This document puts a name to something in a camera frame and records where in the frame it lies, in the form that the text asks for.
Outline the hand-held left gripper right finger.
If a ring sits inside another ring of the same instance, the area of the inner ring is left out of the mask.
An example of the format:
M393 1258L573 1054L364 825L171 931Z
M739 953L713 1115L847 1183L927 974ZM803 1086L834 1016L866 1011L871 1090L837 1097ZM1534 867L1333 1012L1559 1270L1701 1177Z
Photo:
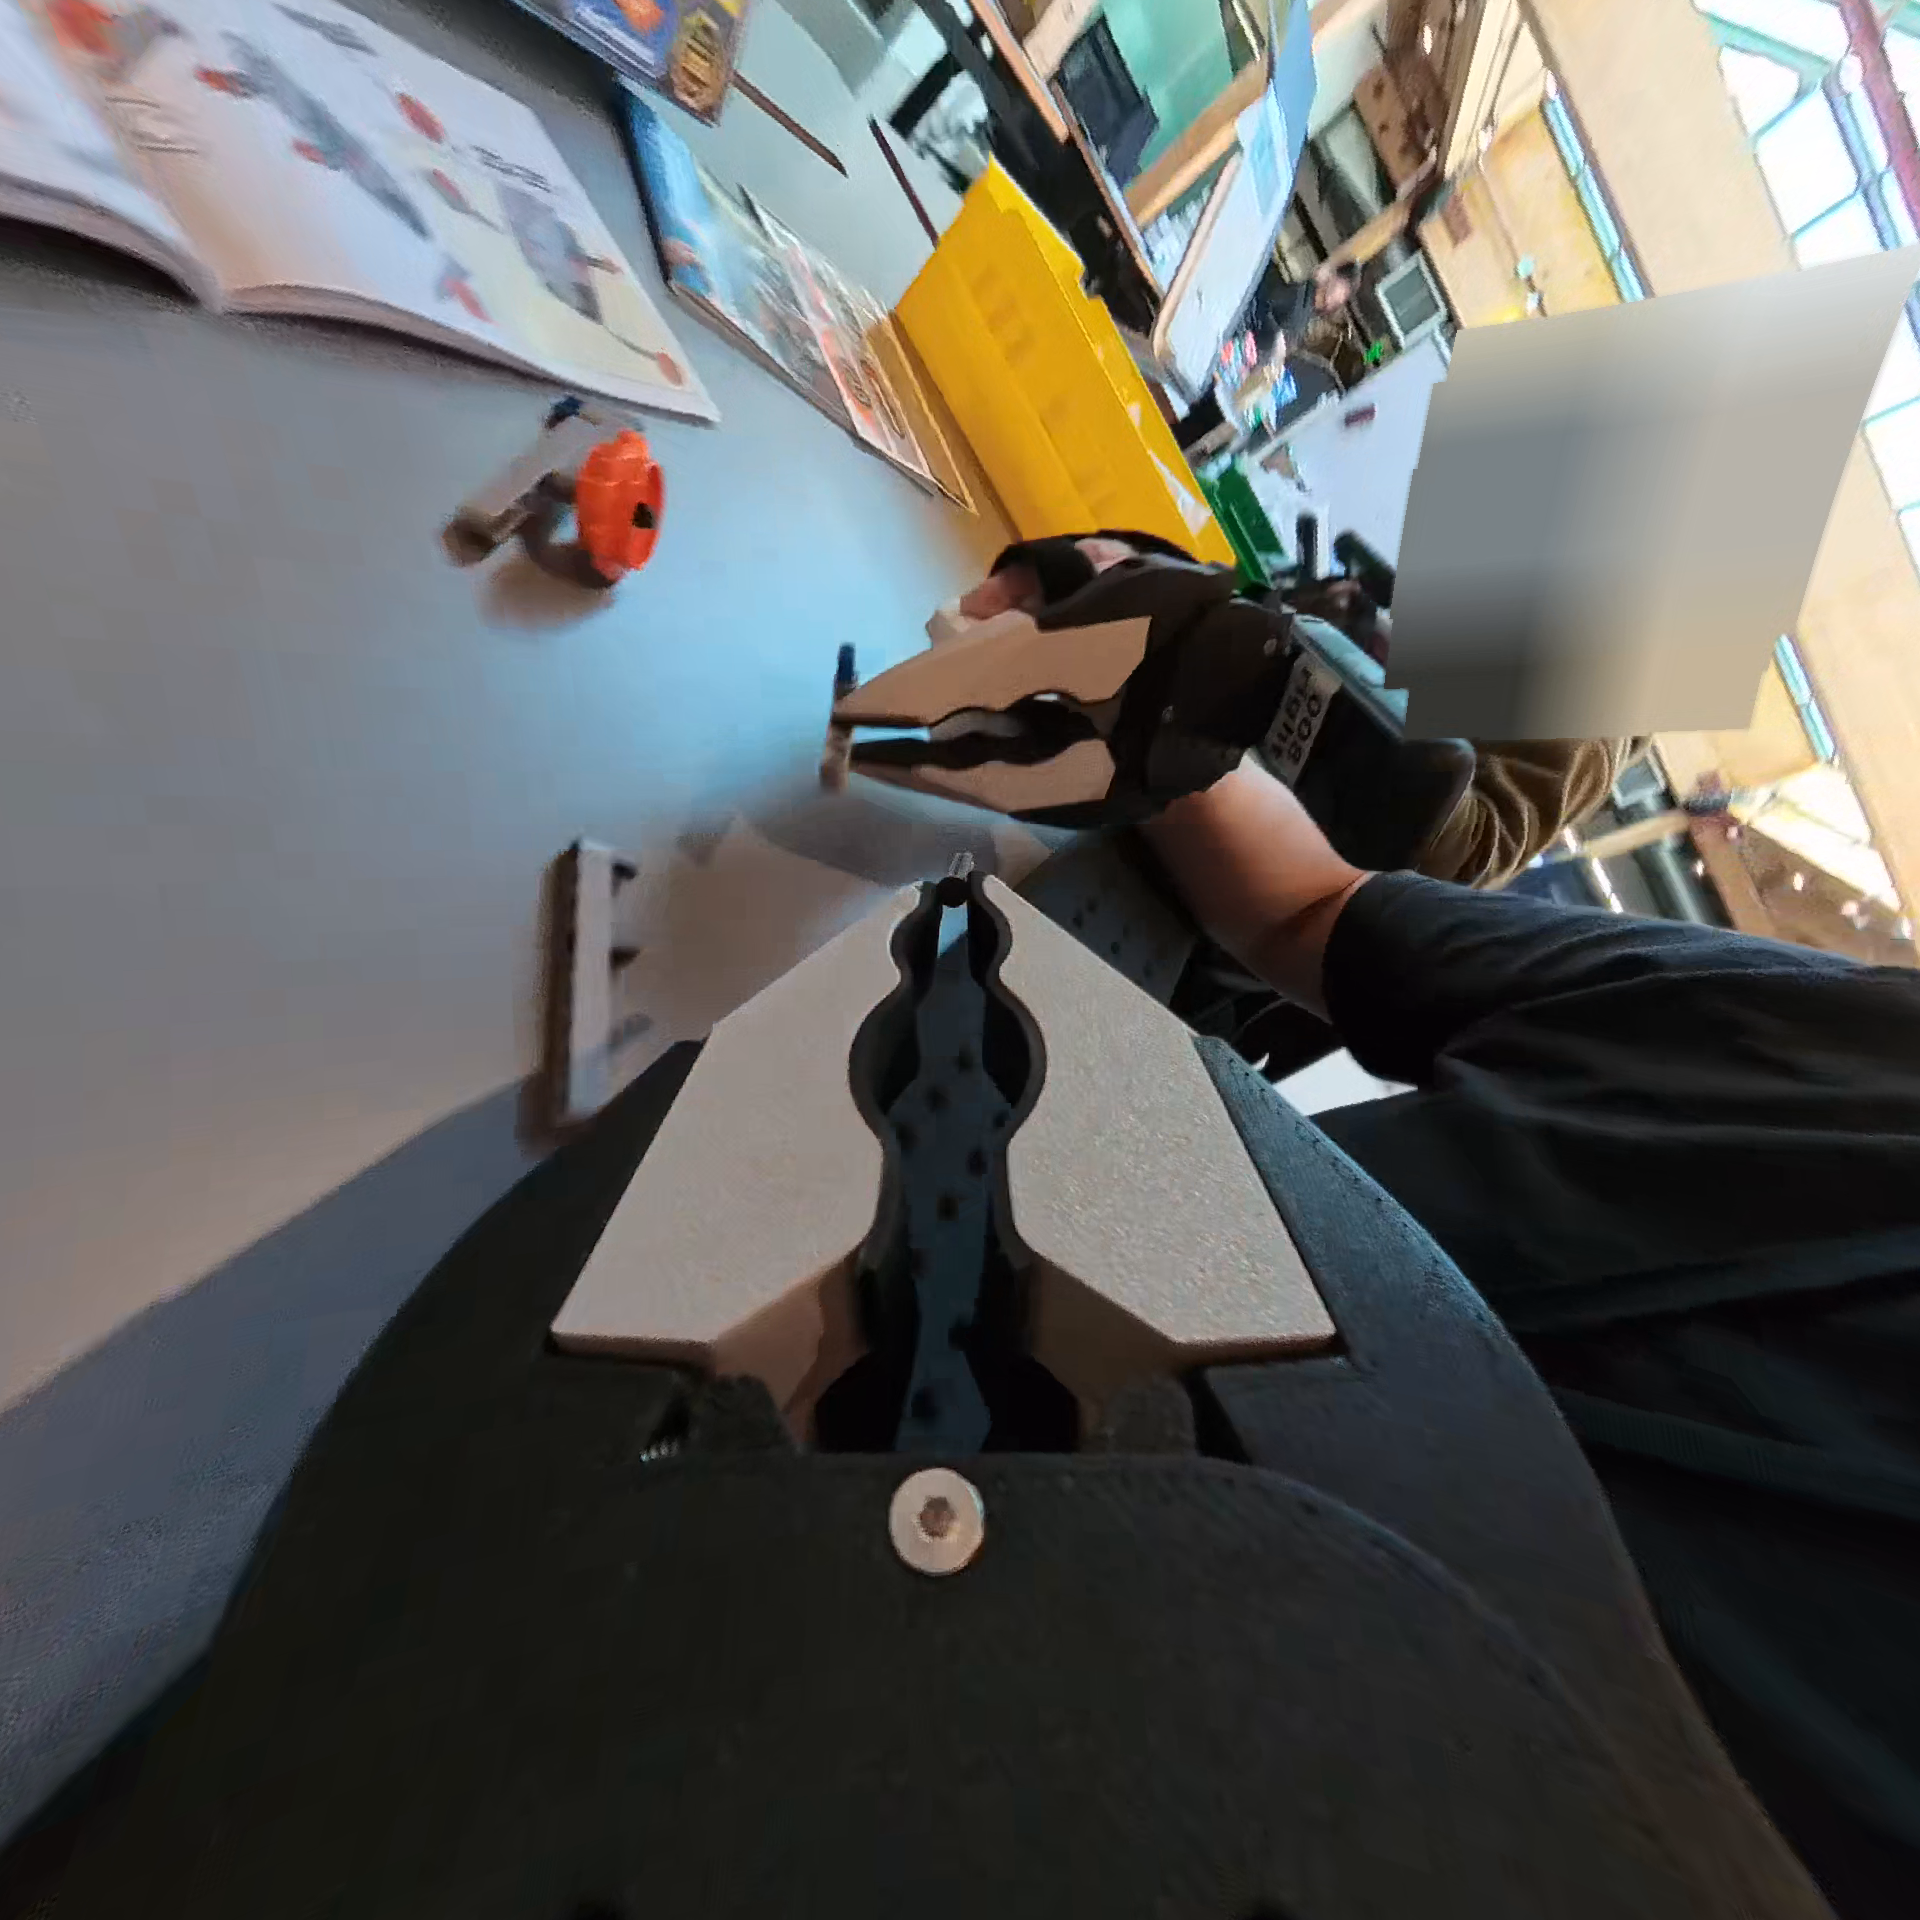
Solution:
M1027 1354L1086 1422L1141 1383L1330 1356L1335 1318L1190 1028L1002 881L971 894L1028 1068L999 1177Z

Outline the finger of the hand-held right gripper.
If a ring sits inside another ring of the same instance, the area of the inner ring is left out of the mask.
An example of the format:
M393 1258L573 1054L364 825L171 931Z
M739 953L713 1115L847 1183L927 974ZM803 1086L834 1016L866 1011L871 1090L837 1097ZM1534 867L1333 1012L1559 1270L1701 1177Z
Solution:
M1021 705L1037 705L1052 719L1077 716L1110 737L1150 631L1148 615L1061 630L1043 630L1027 614L974 622L837 694L830 737L930 730L957 714L1012 716Z
M921 731L847 735L834 772L1028 824L1099 811L1117 767L1078 712L957 712Z

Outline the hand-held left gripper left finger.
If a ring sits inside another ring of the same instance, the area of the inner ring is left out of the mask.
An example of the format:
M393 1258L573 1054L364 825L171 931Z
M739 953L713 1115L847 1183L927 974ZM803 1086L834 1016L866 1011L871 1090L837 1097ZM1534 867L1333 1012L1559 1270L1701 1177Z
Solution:
M756 1380L803 1443L873 1344L859 1276L901 1214L884 1090L940 950L908 886L723 1017L553 1319L561 1354Z

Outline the grey beam black pins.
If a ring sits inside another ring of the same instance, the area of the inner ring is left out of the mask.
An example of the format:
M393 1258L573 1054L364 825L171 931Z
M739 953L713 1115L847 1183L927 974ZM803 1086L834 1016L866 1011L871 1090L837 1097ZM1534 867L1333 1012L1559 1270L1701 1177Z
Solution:
M535 998L535 1068L518 1099L518 1136L550 1147L591 1122L635 1076L649 1028L635 1011L639 863L575 838L547 868Z

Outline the person's right forearm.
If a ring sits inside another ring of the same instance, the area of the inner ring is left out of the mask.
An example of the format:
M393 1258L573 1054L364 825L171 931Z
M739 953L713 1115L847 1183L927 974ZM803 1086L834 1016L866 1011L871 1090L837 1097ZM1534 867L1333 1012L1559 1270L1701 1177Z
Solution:
M1333 850L1254 760L1143 825L1193 921L1281 998L1324 1016L1330 935L1371 874Z

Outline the person's right hand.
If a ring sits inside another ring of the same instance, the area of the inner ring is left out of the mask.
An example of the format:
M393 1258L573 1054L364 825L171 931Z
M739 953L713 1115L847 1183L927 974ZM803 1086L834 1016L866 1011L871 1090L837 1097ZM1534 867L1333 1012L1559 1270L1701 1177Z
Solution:
M1033 615L1043 606L1045 590L1037 572L1028 566L1003 568L935 609L927 618L925 636L930 644L946 644L969 636L974 627L1011 615Z

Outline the green plastic bin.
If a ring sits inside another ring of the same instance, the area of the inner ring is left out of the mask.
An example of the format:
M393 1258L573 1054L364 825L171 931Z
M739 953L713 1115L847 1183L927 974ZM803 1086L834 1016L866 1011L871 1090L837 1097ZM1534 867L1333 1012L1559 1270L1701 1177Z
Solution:
M1271 592L1281 580L1287 552L1257 492L1233 460L1197 478L1213 521L1233 550L1242 586Z

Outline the black perforated panel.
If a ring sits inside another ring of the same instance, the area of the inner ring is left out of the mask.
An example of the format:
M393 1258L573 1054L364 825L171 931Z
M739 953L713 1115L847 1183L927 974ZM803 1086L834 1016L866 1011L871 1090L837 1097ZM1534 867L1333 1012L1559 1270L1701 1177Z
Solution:
M1017 892L1150 999L1173 994L1193 935L1121 841L1053 852ZM901 1147L905 1278L918 1315L894 1451L914 1465L1071 1449L1078 1424L1068 1395L1027 1352L1023 1258L1002 1214L1015 1103L989 1070L994 1023L971 964L969 915L942 906L914 1070L886 1106Z

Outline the yellow storage bin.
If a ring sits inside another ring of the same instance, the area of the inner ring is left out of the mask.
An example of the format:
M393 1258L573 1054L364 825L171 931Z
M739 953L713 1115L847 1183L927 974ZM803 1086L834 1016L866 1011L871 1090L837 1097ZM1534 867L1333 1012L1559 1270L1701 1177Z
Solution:
M1078 254L989 160L895 323L1020 538L1148 532L1237 558Z

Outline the orange wheel beam assembly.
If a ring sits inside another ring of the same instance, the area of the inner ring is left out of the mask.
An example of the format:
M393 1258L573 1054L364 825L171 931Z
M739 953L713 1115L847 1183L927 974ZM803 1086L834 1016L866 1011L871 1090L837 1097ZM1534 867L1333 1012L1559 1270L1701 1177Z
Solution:
M649 568L665 473L626 419L578 396L556 401L516 454L443 521L441 547L473 568L515 544L541 574L611 592Z

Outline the colourful printed booklet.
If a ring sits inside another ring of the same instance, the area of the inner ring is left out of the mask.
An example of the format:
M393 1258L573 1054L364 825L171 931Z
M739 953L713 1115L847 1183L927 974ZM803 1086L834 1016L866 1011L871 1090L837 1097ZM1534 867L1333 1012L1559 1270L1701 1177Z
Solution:
M639 97L621 129L665 291L852 444L959 513L977 502L894 316Z

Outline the printed toy box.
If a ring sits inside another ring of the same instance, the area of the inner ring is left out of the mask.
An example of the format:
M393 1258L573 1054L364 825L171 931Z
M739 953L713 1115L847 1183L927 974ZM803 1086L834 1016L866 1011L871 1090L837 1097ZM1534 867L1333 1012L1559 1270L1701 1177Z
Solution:
M518 12L599 57L626 89L701 126L726 107L747 3L518 3Z

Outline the open instruction booklet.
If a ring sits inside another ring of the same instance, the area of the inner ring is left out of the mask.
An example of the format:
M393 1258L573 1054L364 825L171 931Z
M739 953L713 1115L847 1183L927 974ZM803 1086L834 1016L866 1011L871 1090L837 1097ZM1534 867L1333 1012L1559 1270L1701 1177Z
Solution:
M2 211L215 311L718 426L541 120L342 4L2 4Z

